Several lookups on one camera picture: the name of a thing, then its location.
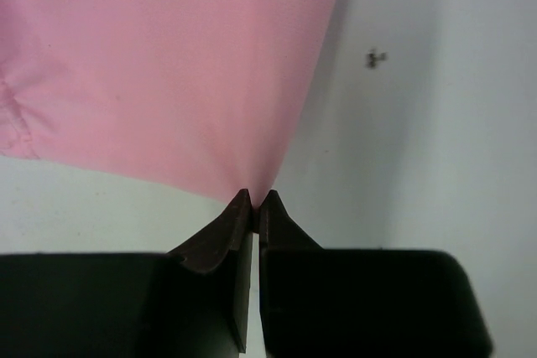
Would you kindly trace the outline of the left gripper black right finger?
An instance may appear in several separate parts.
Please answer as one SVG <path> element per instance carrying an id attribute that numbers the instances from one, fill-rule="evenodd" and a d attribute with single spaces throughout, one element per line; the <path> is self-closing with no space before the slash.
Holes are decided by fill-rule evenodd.
<path id="1" fill-rule="evenodd" d="M 259 209 L 259 297 L 271 357 L 489 357 L 469 277 L 442 251 L 325 249 L 276 191 Z"/>

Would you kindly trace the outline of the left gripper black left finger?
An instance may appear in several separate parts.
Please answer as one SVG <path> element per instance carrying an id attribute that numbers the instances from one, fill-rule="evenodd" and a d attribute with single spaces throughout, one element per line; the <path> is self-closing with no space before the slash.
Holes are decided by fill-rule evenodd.
<path id="1" fill-rule="evenodd" d="M 2 255 L 2 356 L 238 356 L 248 329 L 252 215 L 242 189 L 166 253 Z"/>

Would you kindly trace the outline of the pink t shirt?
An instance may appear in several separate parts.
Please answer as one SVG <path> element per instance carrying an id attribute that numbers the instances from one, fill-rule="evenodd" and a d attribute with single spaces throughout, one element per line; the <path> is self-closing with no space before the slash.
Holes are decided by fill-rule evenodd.
<path id="1" fill-rule="evenodd" d="M 272 187 L 336 0 L 1 0 L 1 153 Z"/>

